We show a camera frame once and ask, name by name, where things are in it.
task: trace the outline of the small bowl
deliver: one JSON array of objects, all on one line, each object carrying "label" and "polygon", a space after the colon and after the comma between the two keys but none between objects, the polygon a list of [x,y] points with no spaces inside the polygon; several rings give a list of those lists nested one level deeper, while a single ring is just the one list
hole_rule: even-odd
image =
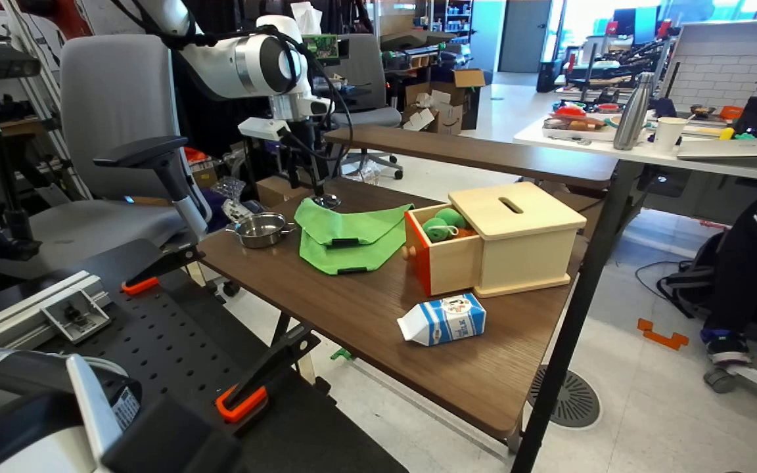
[{"label": "small bowl", "polygon": [[255,213],[250,219],[235,219],[234,231],[245,248],[259,251],[277,246],[285,234],[293,234],[293,223],[289,223],[280,213]]}]

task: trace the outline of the orange object on floor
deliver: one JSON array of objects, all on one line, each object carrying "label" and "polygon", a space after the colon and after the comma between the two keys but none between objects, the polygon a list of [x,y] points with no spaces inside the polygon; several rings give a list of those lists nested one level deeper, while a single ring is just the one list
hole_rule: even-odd
[{"label": "orange object on floor", "polygon": [[652,322],[645,322],[645,318],[638,318],[638,331],[644,335],[644,339],[652,339],[652,343],[665,346],[669,349],[681,349],[689,346],[689,338],[684,338],[677,331],[672,331],[669,338],[652,331]]}]

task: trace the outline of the computer monitor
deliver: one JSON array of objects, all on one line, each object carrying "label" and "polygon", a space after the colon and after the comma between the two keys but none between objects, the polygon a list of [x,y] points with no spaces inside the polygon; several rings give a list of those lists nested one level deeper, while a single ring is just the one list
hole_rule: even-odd
[{"label": "computer monitor", "polygon": [[649,46],[656,38],[659,9],[618,9],[611,14],[615,35],[634,38],[634,46]]}]

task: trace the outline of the trash bin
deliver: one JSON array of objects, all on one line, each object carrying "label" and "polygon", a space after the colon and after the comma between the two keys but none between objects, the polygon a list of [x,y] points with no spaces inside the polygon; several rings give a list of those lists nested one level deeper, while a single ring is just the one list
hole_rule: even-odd
[{"label": "trash bin", "polygon": [[536,93],[551,93],[557,83],[553,63],[538,63]]}]

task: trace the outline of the wooden drawer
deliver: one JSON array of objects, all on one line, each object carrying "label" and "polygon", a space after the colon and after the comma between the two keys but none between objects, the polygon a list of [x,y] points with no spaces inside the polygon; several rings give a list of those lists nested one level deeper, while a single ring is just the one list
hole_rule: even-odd
[{"label": "wooden drawer", "polygon": [[446,242],[430,242],[423,231],[436,212],[450,206],[414,208],[405,217],[406,261],[427,298],[461,292],[479,285],[481,276],[481,236],[456,236]]}]

